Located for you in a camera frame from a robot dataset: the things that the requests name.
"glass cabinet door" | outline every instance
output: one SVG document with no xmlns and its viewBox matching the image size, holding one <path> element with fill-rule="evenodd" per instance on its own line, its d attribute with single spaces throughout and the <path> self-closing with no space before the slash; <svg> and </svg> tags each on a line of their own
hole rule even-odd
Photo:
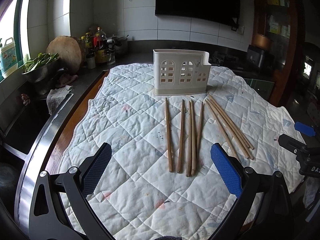
<svg viewBox="0 0 320 240">
<path fill-rule="evenodd" d="M 276 68 L 282 69 L 290 39 L 289 0 L 265 0 L 266 22 L 264 35 L 273 41 L 270 53 L 275 56 Z"/>
</svg>

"cooking pot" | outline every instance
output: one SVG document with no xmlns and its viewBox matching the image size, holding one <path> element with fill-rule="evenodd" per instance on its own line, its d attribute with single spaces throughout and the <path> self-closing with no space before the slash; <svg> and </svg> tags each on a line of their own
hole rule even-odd
<svg viewBox="0 0 320 240">
<path fill-rule="evenodd" d="M 254 37 L 253 45 L 260 49 L 269 51 L 271 48 L 271 44 L 272 44 L 272 40 L 270 40 L 268 37 L 264 35 L 257 33 Z"/>
<path fill-rule="evenodd" d="M 129 35 L 125 36 L 116 36 L 113 35 L 112 37 L 108 38 L 109 47 L 115 50 L 116 56 L 123 56 L 128 52 L 128 37 Z"/>
</svg>

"metal pivot screw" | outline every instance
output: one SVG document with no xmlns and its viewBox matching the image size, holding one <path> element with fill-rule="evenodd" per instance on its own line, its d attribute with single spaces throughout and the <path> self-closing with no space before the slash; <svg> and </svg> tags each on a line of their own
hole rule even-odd
<svg viewBox="0 0 320 240">
<path fill-rule="evenodd" d="M 251 167 L 245 167 L 245 168 L 244 168 L 244 171 L 245 171 L 246 173 L 248 173 L 248 174 L 251 174 L 251 173 L 253 173 L 253 168 L 251 168 Z"/>
<path fill-rule="evenodd" d="M 41 171 L 40 172 L 40 177 L 44 177 L 44 176 L 46 176 L 47 175 L 47 172 L 46 171 Z"/>
<path fill-rule="evenodd" d="M 78 170 L 77 167 L 71 167 L 71 168 L 69 169 L 69 173 L 71 173 L 71 174 L 76 173 L 77 170 Z"/>
<path fill-rule="evenodd" d="M 276 176 L 281 178 L 282 177 L 282 173 L 280 171 L 276 171 Z"/>
</svg>

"metal bowl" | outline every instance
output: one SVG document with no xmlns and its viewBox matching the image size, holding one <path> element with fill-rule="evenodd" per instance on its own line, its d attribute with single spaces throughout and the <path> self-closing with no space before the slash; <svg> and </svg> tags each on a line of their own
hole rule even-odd
<svg viewBox="0 0 320 240">
<path fill-rule="evenodd" d="M 41 66 L 40 68 L 36 68 L 26 73 L 23 72 L 22 75 L 24 75 L 26 80 L 29 81 L 30 83 L 39 82 L 45 79 L 46 77 L 56 73 L 56 71 L 59 69 L 58 60 L 59 60 L 59 57 L 55 61 L 50 62 L 44 66 Z"/>
</svg>

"electrical outlet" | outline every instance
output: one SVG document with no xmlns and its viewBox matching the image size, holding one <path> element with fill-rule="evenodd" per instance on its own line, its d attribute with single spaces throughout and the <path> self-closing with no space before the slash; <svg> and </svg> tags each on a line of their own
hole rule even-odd
<svg viewBox="0 0 320 240">
<path fill-rule="evenodd" d="M 243 35 L 243 32 L 244 32 L 244 26 L 239 26 L 237 33 L 240 35 Z"/>
</svg>

